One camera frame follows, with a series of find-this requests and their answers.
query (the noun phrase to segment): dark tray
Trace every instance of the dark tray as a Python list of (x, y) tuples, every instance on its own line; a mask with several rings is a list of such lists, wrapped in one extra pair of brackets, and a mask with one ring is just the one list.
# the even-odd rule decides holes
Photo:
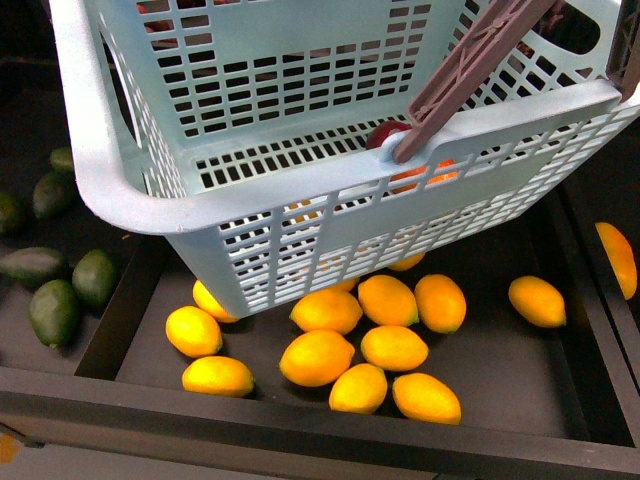
[[(0, 106), (0, 125), (8, 114), (22, 119), (12, 130), (28, 130), (21, 148), (41, 145), (34, 155), (0, 158), (11, 165), (32, 159), (41, 168), (64, 132), (40, 139), (29, 129), (30, 112), (44, 110), (45, 102), (48, 118), (63, 119), (62, 97), (55, 88), (26, 88), (35, 82), (20, 75), (22, 85)], [(0, 151), (23, 142), (12, 135), (3, 135)], [(24, 178), (29, 185), (32, 176)], [(2, 284), (0, 353), (13, 353), (0, 356), (0, 422), (25, 441), (295, 478), (410, 479), (425, 472), (640, 478), (640, 396), (556, 191), (521, 218), (430, 252), (418, 267), (397, 274), (413, 286), (426, 273), (445, 273), (465, 292), (468, 315), (457, 333), (414, 327), (431, 349), (421, 370), (461, 400), (463, 420), (455, 427), (404, 419), (390, 398), (372, 416), (331, 412), (328, 388), (294, 388), (277, 367), (300, 333), (288, 320), (292, 304), (223, 326), (224, 353), (246, 362), (256, 377), (249, 398), (182, 391), (188, 360), (167, 341), (164, 322), (173, 309), (193, 304), (193, 275), (163, 239), (122, 240), (126, 232), (82, 206), (65, 219), (64, 232), (95, 222), (89, 229), (95, 237), (64, 238), (52, 225), (29, 230), (17, 243), (3, 241), (2, 248), (46, 242), (70, 248), (77, 259), (97, 242), (114, 249), (124, 273), (104, 314), (89, 320), (93, 327), (66, 358), (51, 358), (57, 352), (39, 344), (15, 346), (30, 332), (6, 325), (24, 324), (25, 294)], [(567, 327), (544, 331), (518, 317), (506, 292), (525, 274), (546, 278), (564, 294)], [(348, 338), (357, 344), (370, 326), (364, 319)], [(57, 362), (64, 366), (53, 368)]]

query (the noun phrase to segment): light blue basket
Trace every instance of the light blue basket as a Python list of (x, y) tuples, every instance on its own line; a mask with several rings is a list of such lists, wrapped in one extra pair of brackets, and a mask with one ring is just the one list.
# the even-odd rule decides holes
[(568, 2), (600, 28), (587, 54), (527, 34), (408, 163), (402, 133), (364, 149), (487, 3), (51, 0), (82, 197), (240, 317), (516, 218), (640, 113), (604, 79), (615, 0)]

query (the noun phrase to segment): lemon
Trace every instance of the lemon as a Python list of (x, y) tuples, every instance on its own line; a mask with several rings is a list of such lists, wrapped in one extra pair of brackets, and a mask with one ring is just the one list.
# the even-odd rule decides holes
[(436, 333), (453, 333), (467, 313), (460, 287), (446, 275), (425, 275), (414, 289), (422, 322)]
[(358, 284), (359, 281), (360, 281), (360, 277), (353, 277), (353, 278), (350, 278), (349, 280), (344, 280), (340, 283), (336, 283), (335, 285), (332, 285), (329, 288), (337, 288), (339, 290), (344, 290), (345, 292), (350, 292), (351, 290), (353, 290), (353, 287), (355, 287)]
[(417, 333), (398, 325), (372, 328), (362, 337), (360, 349), (367, 362), (390, 372), (413, 370), (429, 355)]
[(458, 425), (462, 408), (456, 394), (437, 378), (410, 373), (394, 380), (393, 400), (407, 418), (423, 422)]
[(418, 321), (413, 292), (389, 275), (374, 275), (358, 285), (358, 300), (365, 315), (378, 325), (407, 326)]
[(339, 288), (326, 288), (302, 297), (294, 305), (290, 318), (303, 331), (334, 330), (346, 335), (362, 317), (356, 298)]
[(596, 229), (622, 294), (625, 300), (629, 300), (638, 288), (638, 271), (631, 245), (622, 232), (610, 223), (598, 222)]
[(351, 365), (355, 348), (338, 332), (313, 330), (297, 337), (280, 359), (280, 371), (303, 387), (320, 387), (335, 381)]
[(392, 263), (387, 268), (390, 270), (393, 270), (394, 272), (404, 272), (406, 270), (409, 270), (410, 268), (415, 267), (418, 263), (420, 263), (420, 260), (424, 258), (424, 255), (425, 255), (424, 252), (419, 253), (412, 257), (405, 258), (404, 260), (400, 260), (399, 262)]
[(251, 393), (254, 385), (249, 367), (230, 357), (199, 358), (182, 374), (182, 387), (187, 392), (244, 397)]
[(339, 412), (375, 412), (387, 395), (387, 379), (380, 367), (361, 363), (344, 372), (331, 388), (329, 408)]
[(234, 323), (239, 320), (225, 312), (224, 308), (222, 308), (215, 297), (209, 293), (207, 287), (205, 287), (200, 280), (196, 280), (193, 284), (193, 300), (196, 302), (198, 307), (220, 323)]
[(509, 300), (525, 320), (538, 327), (555, 328), (567, 323), (562, 294), (541, 278), (526, 275), (511, 282)]
[(165, 323), (169, 342), (191, 358), (217, 353), (222, 347), (222, 332), (215, 319), (190, 305), (171, 312)]

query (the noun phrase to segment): rectangular hole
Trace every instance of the rectangular hole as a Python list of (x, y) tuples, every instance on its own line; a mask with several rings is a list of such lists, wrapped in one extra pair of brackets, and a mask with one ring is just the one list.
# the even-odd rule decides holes
[(187, 47), (193, 47), (195, 45), (209, 45), (213, 43), (213, 35), (210, 33), (200, 33), (198, 35), (187, 35), (184, 37)]
[(251, 104), (238, 105), (238, 106), (235, 106), (235, 107), (231, 107), (229, 109), (229, 113), (231, 113), (232, 115), (237, 115), (239, 113), (250, 112), (251, 109), (252, 109)]
[(278, 86), (277, 85), (270, 85), (268, 87), (261, 87), (261, 88), (258, 88), (256, 90), (256, 93), (258, 95), (260, 95), (260, 96), (262, 96), (262, 95), (270, 95), (270, 94), (273, 94), (273, 93), (278, 93)]
[(214, 77), (218, 74), (216, 67), (196, 68), (191, 71), (193, 78)]
[(304, 67), (285, 68), (282, 73), (285, 77), (295, 77), (304, 74)]
[(406, 17), (407, 15), (409, 15), (409, 8), (408, 7), (392, 8), (389, 11), (389, 17), (390, 18)]
[(205, 133), (219, 132), (227, 128), (227, 124), (224, 122), (214, 123), (213, 125), (205, 125)]
[(176, 82), (183, 82), (187, 79), (187, 76), (182, 73), (182, 72), (176, 72), (176, 73), (167, 73), (164, 76), (164, 81), (165, 83), (176, 83)]
[(213, 50), (204, 50), (202, 52), (195, 52), (189, 54), (189, 62), (200, 63), (210, 62), (216, 59), (216, 54)]
[(353, 78), (353, 72), (343, 72), (343, 73), (337, 73), (336, 74), (336, 82), (339, 82), (341, 80), (349, 80), (351, 78)]
[(198, 15), (195, 17), (184, 17), (180, 19), (182, 28), (206, 27), (209, 25), (208, 15)]
[(229, 63), (223, 67), (225, 73), (242, 72), (247, 68), (247, 62)]
[(414, 15), (424, 15), (426, 13), (429, 13), (430, 11), (431, 11), (431, 5), (429, 4), (416, 5), (413, 8)]
[(344, 58), (342, 60), (336, 61), (336, 68), (353, 67), (355, 64), (356, 64), (355, 59), (353, 59), (353, 58)]
[(324, 70), (329, 70), (331, 64), (329, 62), (315, 63), (311, 65), (310, 70), (312, 73), (314, 72), (322, 72)]
[(222, 97), (208, 97), (198, 100), (198, 106), (200, 108), (211, 107), (213, 105), (219, 105), (222, 103)]
[(269, 108), (269, 107), (276, 107), (279, 104), (279, 100), (277, 98), (272, 98), (269, 100), (262, 100), (261, 102), (258, 102), (258, 108)]
[(319, 110), (321, 108), (327, 108), (329, 106), (329, 102), (316, 102), (309, 105), (309, 110)]
[(201, 115), (202, 120), (214, 120), (216, 118), (224, 117), (224, 110), (213, 110), (211, 112), (204, 112)]
[(249, 84), (249, 77), (230, 78), (226, 81), (227, 88), (239, 87)]
[(174, 108), (176, 109), (176, 112), (184, 112), (187, 110), (191, 110), (193, 108), (193, 105), (191, 104), (191, 102), (182, 102), (176, 103), (174, 105)]
[(201, 83), (199, 85), (196, 85), (196, 93), (215, 92), (219, 89), (220, 84), (218, 82)]
[(171, 98), (186, 97), (189, 95), (189, 89), (187, 87), (173, 88), (169, 90), (169, 95), (171, 95)]
[(275, 65), (276, 62), (277, 62), (276, 57), (258, 58), (253, 61), (253, 66), (254, 68), (270, 67), (272, 65)]
[(303, 80), (298, 80), (295, 82), (287, 82), (283, 85), (283, 88), (285, 91), (288, 90), (295, 90), (297, 88), (304, 88), (304, 81)]
[(387, 33), (401, 32), (403, 30), (406, 30), (406, 28), (407, 28), (407, 24), (405, 22), (390, 23), (389, 25), (387, 25)]
[(235, 102), (235, 101), (238, 101), (238, 100), (245, 100), (245, 99), (247, 99), (249, 97), (251, 97), (251, 92), (244, 91), (244, 92), (230, 93), (228, 98), (229, 98), (230, 102)]
[(287, 108), (284, 111), (285, 115), (295, 115), (297, 113), (302, 113), (304, 112), (304, 106), (299, 106), (299, 107), (292, 107), (292, 108)]
[(182, 65), (182, 58), (178, 56), (158, 58), (158, 65), (160, 68), (177, 67)]

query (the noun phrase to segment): basket handle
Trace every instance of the basket handle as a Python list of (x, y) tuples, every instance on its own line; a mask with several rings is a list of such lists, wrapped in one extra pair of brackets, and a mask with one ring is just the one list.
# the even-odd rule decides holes
[(464, 105), (556, 0), (494, 0), (408, 109), (414, 128), (393, 150), (405, 163)]
[(613, 37), (607, 75), (628, 100), (640, 83), (640, 0), (622, 0)]

